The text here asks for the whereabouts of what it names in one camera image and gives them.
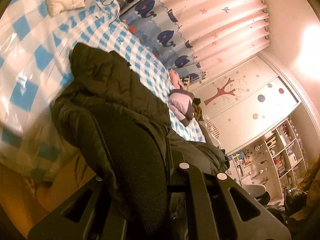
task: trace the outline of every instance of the pink curtain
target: pink curtain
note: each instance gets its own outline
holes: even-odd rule
[[[125,19],[126,14],[143,0],[118,1]],[[176,26],[172,37],[175,46],[157,49],[156,56],[164,61],[167,69],[177,68],[181,78],[195,71],[198,71],[199,78],[194,82],[216,76],[270,44],[267,5],[263,0],[154,1],[154,14],[147,14],[150,15],[147,23],[155,23],[155,28],[160,30],[172,30],[169,22],[172,24],[170,19],[173,18]],[[135,26],[129,28],[139,37],[139,28],[144,31],[146,23],[139,26],[133,21],[133,24]],[[182,67],[174,65],[173,61],[167,60],[172,55],[170,50],[177,54],[176,57],[186,55],[189,62],[181,64]]]

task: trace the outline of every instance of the wall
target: wall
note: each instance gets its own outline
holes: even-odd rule
[[[299,82],[295,88],[311,110],[314,124],[320,127],[320,22],[307,0],[265,0],[265,3],[270,14],[271,40],[271,46],[264,49],[265,56],[272,55],[274,62],[280,61],[290,71],[293,86]],[[310,113],[301,116],[299,126],[308,133],[304,144],[312,144],[309,155],[316,159],[320,152],[319,130],[310,126],[307,114]]]

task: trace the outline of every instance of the tree decal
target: tree decal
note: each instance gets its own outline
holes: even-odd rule
[[[211,98],[209,98],[209,99],[207,99],[207,100],[205,100],[204,101],[204,104],[207,106],[211,101],[213,101],[213,100],[215,100],[217,97],[220,97],[220,96],[223,96],[223,95],[232,95],[232,96],[235,96],[235,89],[233,89],[233,90],[230,90],[230,91],[225,91],[225,89],[226,89],[226,87],[230,84],[230,83],[232,83],[234,81],[234,79],[231,79],[231,78],[229,78],[228,79],[228,81],[227,81],[227,83],[222,87],[222,88],[217,88],[217,93],[213,96],[213,97],[211,97]]]

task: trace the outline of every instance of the whale print curtain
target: whale print curtain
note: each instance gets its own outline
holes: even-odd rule
[[[121,20],[167,69],[195,83],[269,46],[264,0],[117,0]]]

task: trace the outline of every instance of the bed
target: bed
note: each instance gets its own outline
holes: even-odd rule
[[[85,7],[51,18],[44,0],[11,0],[0,19],[0,163],[36,180],[52,181],[78,151],[51,120],[55,98],[72,80],[69,55],[77,42],[118,52],[141,83],[167,103],[167,70],[124,23],[116,0],[86,0]],[[185,140],[205,141],[170,111]]]

